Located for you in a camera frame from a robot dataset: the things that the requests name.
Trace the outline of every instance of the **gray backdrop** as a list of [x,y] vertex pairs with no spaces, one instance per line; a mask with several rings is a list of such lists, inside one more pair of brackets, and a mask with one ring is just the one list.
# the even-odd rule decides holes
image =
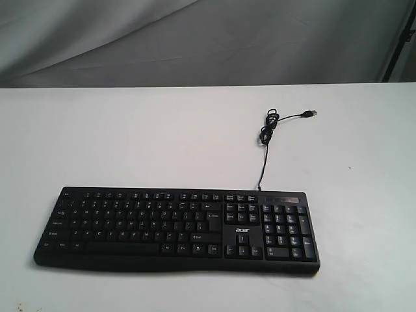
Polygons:
[[379,81],[412,0],[0,0],[0,86]]

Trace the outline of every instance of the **keycap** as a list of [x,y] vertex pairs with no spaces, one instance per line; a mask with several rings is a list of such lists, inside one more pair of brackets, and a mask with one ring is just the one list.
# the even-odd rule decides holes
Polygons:
[[308,259],[315,258],[315,251],[313,249],[313,242],[310,237],[303,238],[304,250],[305,250],[305,257]]
[[310,235],[311,229],[309,228],[309,222],[306,216],[299,216],[300,232],[303,235]]
[[237,235],[240,245],[248,245],[248,235]]
[[266,248],[266,252],[267,252],[267,257],[271,259],[289,257],[289,249],[287,248],[268,247]]
[[159,244],[135,244],[131,242],[88,242],[85,252],[110,255],[158,255]]
[[208,255],[215,258],[221,258],[221,246],[220,245],[208,245]]

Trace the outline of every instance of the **keyboard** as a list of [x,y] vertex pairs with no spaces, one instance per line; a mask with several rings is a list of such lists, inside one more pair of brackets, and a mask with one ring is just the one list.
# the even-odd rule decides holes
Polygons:
[[34,261],[81,270],[314,274],[302,192],[64,187]]

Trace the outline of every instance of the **function key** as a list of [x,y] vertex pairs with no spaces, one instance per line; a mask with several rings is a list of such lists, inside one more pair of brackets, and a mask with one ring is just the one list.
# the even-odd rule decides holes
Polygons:
[[239,203],[244,203],[244,202],[247,202],[247,199],[246,199],[246,197],[245,197],[245,196],[243,196],[243,195],[237,195],[237,201],[238,201]]
[[140,193],[132,193],[131,194],[131,199],[132,200],[138,200],[138,199],[140,199]]
[[298,206],[297,208],[299,215],[306,215],[306,207]]
[[189,194],[182,193],[179,195],[180,200],[189,200]]
[[201,199],[205,202],[209,202],[212,200],[212,195],[202,194]]
[[165,200],[173,200],[174,195],[172,193],[165,193],[163,199]]
[[234,195],[226,195],[226,202],[235,202],[235,196]]
[[257,196],[249,196],[248,197],[249,203],[257,203]]
[[95,192],[94,193],[94,198],[100,199],[103,198],[104,194],[102,192]]
[[116,193],[116,199],[117,200],[123,200],[125,198],[125,194],[121,192]]

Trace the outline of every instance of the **key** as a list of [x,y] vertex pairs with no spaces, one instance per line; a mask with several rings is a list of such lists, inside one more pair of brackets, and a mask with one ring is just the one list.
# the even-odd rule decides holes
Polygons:
[[202,244],[194,244],[192,246],[192,254],[197,256],[205,255],[205,246]]
[[234,258],[236,255],[236,247],[235,246],[226,246],[226,257],[227,258]]
[[315,251],[313,249],[312,239],[309,237],[304,237],[303,243],[304,243],[304,249],[305,249],[305,257],[307,257],[308,259],[314,259]]
[[158,255],[159,244],[136,244],[132,242],[88,242],[85,246],[88,254],[112,255]]
[[222,242],[221,234],[208,234],[208,233],[191,233],[191,242],[211,242],[213,244],[220,244]]
[[207,213],[210,232],[219,232],[222,229],[220,213]]
[[309,228],[309,222],[306,216],[299,216],[300,232],[303,235],[310,235],[311,229]]
[[270,259],[288,258],[289,257],[289,249],[287,249],[287,248],[267,247],[266,252],[267,252],[267,257],[270,258]]
[[240,246],[239,247],[239,256],[243,258],[247,258],[249,255],[249,248],[247,246]]
[[178,244],[177,251],[178,255],[190,255],[190,246],[188,244]]
[[252,247],[252,258],[261,259],[263,258],[263,253],[261,247]]
[[203,203],[201,205],[202,211],[221,211],[221,203]]
[[240,245],[248,245],[248,235],[237,235]]
[[208,254],[211,257],[221,258],[221,246],[220,245],[208,245]]

